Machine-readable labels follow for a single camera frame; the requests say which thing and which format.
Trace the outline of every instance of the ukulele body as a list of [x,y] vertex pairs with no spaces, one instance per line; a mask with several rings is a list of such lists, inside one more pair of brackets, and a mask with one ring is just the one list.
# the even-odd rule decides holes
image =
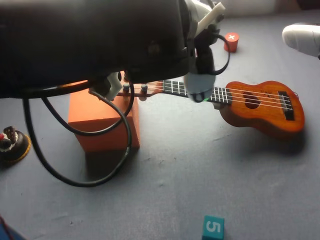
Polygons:
[[[220,113],[230,125],[256,128],[266,135],[284,140],[303,130],[304,110],[298,96],[286,85],[276,81],[258,85],[233,81],[226,88],[230,89],[232,103],[224,105]],[[289,101],[281,94],[287,95]],[[286,110],[289,103],[293,114],[288,114]]]

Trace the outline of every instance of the ukulele string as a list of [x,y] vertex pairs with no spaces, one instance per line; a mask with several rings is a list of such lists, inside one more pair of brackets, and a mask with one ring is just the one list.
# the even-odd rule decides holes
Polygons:
[[[153,90],[163,90],[163,89],[160,89],[160,88],[153,88]],[[244,97],[241,97],[242,99],[246,99],[246,100],[252,100],[251,98],[244,98]],[[239,103],[245,103],[246,101],[239,101],[239,100],[234,100],[232,99],[231,102],[239,102]],[[267,104],[263,104],[263,103],[256,103],[256,102],[249,102],[249,104],[255,104],[255,105],[261,105],[261,106],[266,106],[266,107],[272,107],[272,108],[279,108],[279,109],[286,109],[286,110],[289,110],[289,111],[292,111],[292,109],[290,108],[287,108],[287,107],[281,107],[281,106],[274,106],[274,105],[267,105]]]
[[[150,89],[150,90],[163,90],[163,89],[161,89],[161,88],[152,88],[152,87],[150,87],[150,88],[148,88],[148,89]],[[178,91],[171,91],[172,93],[177,93],[177,94],[180,94],[180,93],[184,93],[184,91],[183,92],[178,92]],[[220,94],[219,92],[217,93],[217,94],[214,94],[214,93],[212,93],[211,94],[211,98],[212,99],[219,99],[220,101],[222,100],[222,101],[224,101],[224,98],[223,97],[220,97],[222,94]],[[259,101],[259,102],[265,102],[265,103],[271,103],[271,104],[280,104],[280,105],[286,105],[286,106],[290,106],[291,107],[291,104],[287,104],[287,103],[281,103],[281,102],[274,102],[274,101],[266,101],[266,100],[255,100],[255,99],[252,99],[252,98],[247,98],[247,97],[241,97],[241,96],[232,96],[232,98],[237,98],[237,99],[245,99],[245,100],[251,100],[251,101]]]
[[[183,82],[182,82],[182,84],[180,85],[180,84],[176,84],[176,83],[169,83],[169,82],[164,82],[164,81],[154,81],[154,82],[152,82],[151,84],[150,83],[148,83],[148,85],[150,85],[150,86],[153,86],[152,84],[153,83],[155,83],[155,84],[157,84],[157,83],[159,83],[159,84],[163,84],[163,85],[165,85],[165,84],[167,84],[167,85],[169,85],[170,87],[172,87],[173,85],[176,85],[176,86],[185,86],[185,85],[183,85]],[[239,90],[239,89],[233,89],[233,88],[227,88],[227,87],[217,87],[217,86],[215,86],[215,88],[217,88],[217,89],[226,89],[226,90],[233,90],[233,91],[244,91],[244,92],[248,92],[248,93],[251,93],[251,94],[263,94],[263,95],[269,95],[269,96],[276,96],[276,97],[283,97],[283,98],[289,98],[288,96],[283,96],[283,95],[278,95],[278,94],[271,94],[271,93],[264,93],[264,92],[257,92],[257,91],[245,91],[245,90]],[[266,99],[271,99],[272,97],[266,97],[266,96],[258,96],[258,97],[260,97],[260,98],[266,98]]]

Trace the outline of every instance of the number 5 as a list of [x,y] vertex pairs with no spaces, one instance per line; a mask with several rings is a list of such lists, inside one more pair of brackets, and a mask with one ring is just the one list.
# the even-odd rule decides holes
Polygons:
[[216,231],[216,227],[217,227],[217,228],[218,228],[217,232],[220,233],[220,228],[221,228],[220,223],[212,222],[212,225],[213,225],[212,228],[210,227],[210,224],[211,224],[210,221],[208,221],[208,222],[206,223],[206,229],[207,229],[209,232],[213,233],[214,231]]

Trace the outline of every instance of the wooden ukulele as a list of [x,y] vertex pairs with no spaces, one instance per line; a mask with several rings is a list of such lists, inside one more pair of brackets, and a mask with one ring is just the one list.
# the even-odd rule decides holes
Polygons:
[[[161,93],[188,97],[184,83],[172,80],[135,84],[134,89],[135,97],[147,98]],[[130,96],[128,83],[123,85],[118,96]],[[301,132],[305,125],[298,95],[276,81],[258,85],[233,81],[226,87],[214,87],[206,101],[213,103],[230,125],[253,127],[277,139],[289,139]]]

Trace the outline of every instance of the ukulele headstock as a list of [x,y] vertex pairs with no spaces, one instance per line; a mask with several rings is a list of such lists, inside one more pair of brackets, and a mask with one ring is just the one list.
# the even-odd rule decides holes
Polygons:
[[[118,93],[118,96],[129,97],[131,95],[131,90],[128,82],[121,81],[123,86],[122,91]],[[137,83],[134,84],[134,96],[148,98],[155,94],[160,94],[164,92],[163,81],[155,81],[149,83]]]

